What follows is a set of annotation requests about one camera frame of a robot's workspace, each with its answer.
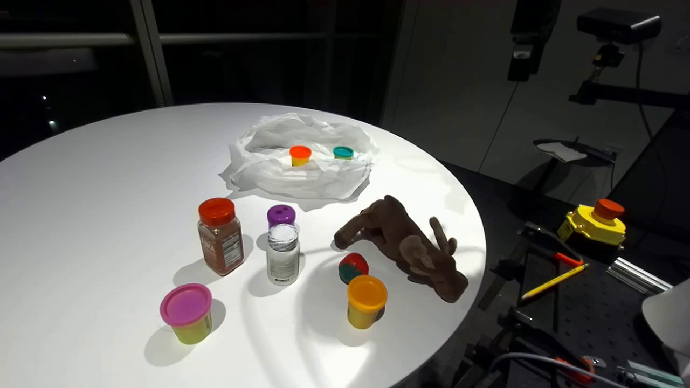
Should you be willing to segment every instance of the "toy animal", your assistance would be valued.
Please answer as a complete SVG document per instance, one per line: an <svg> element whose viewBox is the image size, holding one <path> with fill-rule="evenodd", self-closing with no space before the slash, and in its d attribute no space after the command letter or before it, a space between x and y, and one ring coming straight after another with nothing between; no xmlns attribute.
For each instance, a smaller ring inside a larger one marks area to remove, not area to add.
<svg viewBox="0 0 690 388"><path fill-rule="evenodd" d="M444 302L455 302L468 286L468 278L455 270L452 253L456 242L452 237L445 240L436 218L430 218L429 224L437 246L425 237L396 199L385 197L340 227L333 234L333 246L343 251L357 240L369 240L392 258L412 282L425 282Z"/></svg>

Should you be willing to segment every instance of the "cable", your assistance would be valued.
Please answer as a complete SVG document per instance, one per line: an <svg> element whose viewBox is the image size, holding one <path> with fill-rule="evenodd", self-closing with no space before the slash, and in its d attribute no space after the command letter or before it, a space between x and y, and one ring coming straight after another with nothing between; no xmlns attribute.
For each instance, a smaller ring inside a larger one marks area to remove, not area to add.
<svg viewBox="0 0 690 388"><path fill-rule="evenodd" d="M620 386L620 384L616 384L616 381L611 381L611 379L605 379L605 377L601 377L601 375L596 375L596 374L577 368L577 366L572 366L572 364L563 364L563 363L551 361L551 358L536 355L536 353L523 353L523 351L510 351L510 353L497 355L497 358L491 363L489 374L491 374L500 363L503 363L503 361L535 361L535 363L544 363L544 364L553 364L553 366L557 366L557 368L568 368L568 370L572 370L572 374L591 375L593 379L596 379L596 381L601 381L601 384L605 384L605 386L624 388L624 386Z"/></svg>
<svg viewBox="0 0 690 388"><path fill-rule="evenodd" d="M633 71L633 89L638 90L638 109L640 109L640 116L643 116L643 122L644 122L644 132L646 132L646 137L649 137L649 145L653 141L653 133L651 133L651 126L646 121L646 112L644 112L644 106L643 106L643 60L644 60L644 45L638 44L638 67Z"/></svg>
<svg viewBox="0 0 690 388"><path fill-rule="evenodd" d="M644 132L646 132L646 137L649 137L649 150L653 153L654 161L657 161L657 169L660 173L654 177L660 177L660 200L651 214L651 220L649 222L654 222L654 218L662 214L663 209L663 202L665 202L665 169L663 169L663 160L653 142L653 133L651 133L651 126L649 126L649 119L646 119L646 112L644 112L644 101L643 101L643 60L644 60L644 45L638 44L638 64L636 64L636 71L633 71L633 89L638 92L638 109L640 109L640 119L643 119L643 126L644 126Z"/></svg>
<svg viewBox="0 0 690 388"><path fill-rule="evenodd" d="M544 381L553 377L553 375L549 375L549 374L536 368L536 366L535 366L532 363L528 363L528 361L514 361L514 363L518 363L522 368L538 375L538 377L544 379Z"/></svg>
<svg viewBox="0 0 690 388"><path fill-rule="evenodd" d="M491 149L494 149L494 141L495 141L495 135L497 135L497 132L500 132L500 127L502 127L502 121L503 121L503 116L507 116L507 112L509 112L510 103L513 103L513 97L514 97L514 92L518 92L518 86L520 86L520 81L514 81L514 86L513 86L513 90L510 90L510 97L507 99L507 103L503 103L503 108L502 108L502 112L500 112L500 119L497 119L497 122L495 122L495 127L494 127L494 133L491 133L489 146L486 146L486 150L481 155L479 173L482 170L482 163L486 161L486 155L489 155L489 153L491 153Z"/></svg>

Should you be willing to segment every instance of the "spice jar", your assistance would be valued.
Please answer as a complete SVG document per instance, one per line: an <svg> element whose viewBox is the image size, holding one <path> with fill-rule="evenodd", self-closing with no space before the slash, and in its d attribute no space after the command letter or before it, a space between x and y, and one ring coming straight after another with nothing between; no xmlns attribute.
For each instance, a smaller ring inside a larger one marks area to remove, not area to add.
<svg viewBox="0 0 690 388"><path fill-rule="evenodd" d="M209 199L198 204L198 237L205 264L220 275L243 264L240 227L235 202Z"/></svg>
<svg viewBox="0 0 690 388"><path fill-rule="evenodd" d="M300 240L291 224L275 224L266 232L266 278L275 285L292 282L300 273Z"/></svg>

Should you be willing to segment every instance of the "orange lid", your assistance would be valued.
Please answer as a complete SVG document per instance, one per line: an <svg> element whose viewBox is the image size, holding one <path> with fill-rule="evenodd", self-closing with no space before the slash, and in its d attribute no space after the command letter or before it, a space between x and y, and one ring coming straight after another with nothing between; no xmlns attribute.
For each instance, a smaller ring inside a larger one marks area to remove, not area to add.
<svg viewBox="0 0 690 388"><path fill-rule="evenodd" d="M385 285L374 275L355 275L346 285L346 299L363 312L374 312L385 306L388 292Z"/></svg>
<svg viewBox="0 0 690 388"><path fill-rule="evenodd" d="M624 214L624 206L610 199L599 199L595 214L599 218L611 220L611 218L620 218Z"/></svg>
<svg viewBox="0 0 690 388"><path fill-rule="evenodd" d="M209 227L227 224L235 218L235 202L227 199L209 199L198 204L201 222Z"/></svg>
<svg viewBox="0 0 690 388"><path fill-rule="evenodd" d="M303 145L294 145L294 146L288 146L288 155L294 157L294 160L308 160L311 157L311 149L303 146Z"/></svg>

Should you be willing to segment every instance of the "red spice jar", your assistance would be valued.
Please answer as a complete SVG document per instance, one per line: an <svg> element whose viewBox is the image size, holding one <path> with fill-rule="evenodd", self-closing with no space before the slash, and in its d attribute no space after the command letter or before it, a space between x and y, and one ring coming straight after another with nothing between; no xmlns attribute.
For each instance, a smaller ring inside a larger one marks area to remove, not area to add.
<svg viewBox="0 0 690 388"><path fill-rule="evenodd" d="M205 264L220 275L243 264L240 227L235 202L209 199L198 204L198 240Z"/></svg>

